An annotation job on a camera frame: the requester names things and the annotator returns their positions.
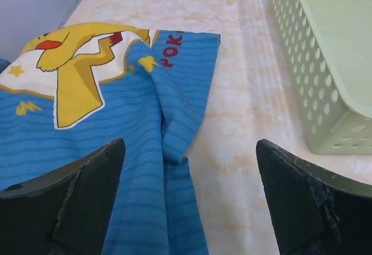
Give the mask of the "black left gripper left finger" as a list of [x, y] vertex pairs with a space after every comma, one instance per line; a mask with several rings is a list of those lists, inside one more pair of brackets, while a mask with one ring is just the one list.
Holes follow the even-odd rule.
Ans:
[[126, 146], [89, 155], [1, 191], [1, 254], [101, 254]]

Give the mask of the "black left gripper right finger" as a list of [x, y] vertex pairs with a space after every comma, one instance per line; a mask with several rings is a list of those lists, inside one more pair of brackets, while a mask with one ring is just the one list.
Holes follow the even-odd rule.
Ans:
[[371, 254], [371, 185], [267, 139], [256, 158], [280, 254]]

